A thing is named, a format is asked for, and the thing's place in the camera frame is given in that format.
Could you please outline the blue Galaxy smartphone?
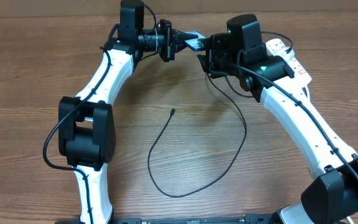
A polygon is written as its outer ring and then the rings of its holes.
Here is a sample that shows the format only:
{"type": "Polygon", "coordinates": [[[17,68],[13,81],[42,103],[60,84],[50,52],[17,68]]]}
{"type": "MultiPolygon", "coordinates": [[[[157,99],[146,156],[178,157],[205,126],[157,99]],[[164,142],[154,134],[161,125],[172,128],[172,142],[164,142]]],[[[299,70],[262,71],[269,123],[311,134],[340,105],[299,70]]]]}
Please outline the blue Galaxy smartphone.
{"type": "Polygon", "coordinates": [[[186,32],[186,34],[191,34],[191,35],[197,36],[197,38],[195,38],[195,39],[190,39],[190,40],[185,41],[185,45],[189,49],[191,49],[194,52],[199,52],[199,51],[205,50],[205,46],[204,46],[204,41],[206,39],[205,36],[203,36],[202,34],[200,34],[197,31],[188,31],[188,32],[186,32]]]}

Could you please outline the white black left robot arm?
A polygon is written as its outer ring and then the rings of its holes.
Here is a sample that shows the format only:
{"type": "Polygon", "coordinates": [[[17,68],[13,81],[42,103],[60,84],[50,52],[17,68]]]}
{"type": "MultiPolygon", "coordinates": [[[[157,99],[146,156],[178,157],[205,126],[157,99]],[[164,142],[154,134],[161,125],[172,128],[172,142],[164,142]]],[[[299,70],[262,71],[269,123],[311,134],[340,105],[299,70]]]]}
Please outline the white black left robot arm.
{"type": "Polygon", "coordinates": [[[164,62],[191,47],[195,31],[182,32],[168,20],[144,27],[142,1],[122,1],[120,22],[113,26],[101,48],[103,59],[89,83],[74,97],[63,97],[58,106],[58,148],[78,181],[81,215],[77,223],[110,223],[113,207],[108,196],[108,163],[116,147],[112,105],[137,64],[159,54],[164,62]]]}

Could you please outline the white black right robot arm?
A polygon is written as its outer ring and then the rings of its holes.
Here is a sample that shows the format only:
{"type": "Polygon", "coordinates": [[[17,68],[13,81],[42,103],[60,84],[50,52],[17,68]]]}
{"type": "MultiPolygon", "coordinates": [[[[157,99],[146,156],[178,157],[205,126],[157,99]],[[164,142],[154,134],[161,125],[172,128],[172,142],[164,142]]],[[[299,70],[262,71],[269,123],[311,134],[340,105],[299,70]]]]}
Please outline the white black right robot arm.
{"type": "Polygon", "coordinates": [[[271,223],[339,223],[358,212],[358,153],[329,126],[311,102],[311,76],[282,34],[263,41],[253,14],[227,21],[227,30],[199,39],[203,70],[234,76],[243,90],[281,123],[305,158],[312,183],[300,201],[276,211],[271,223]]]}

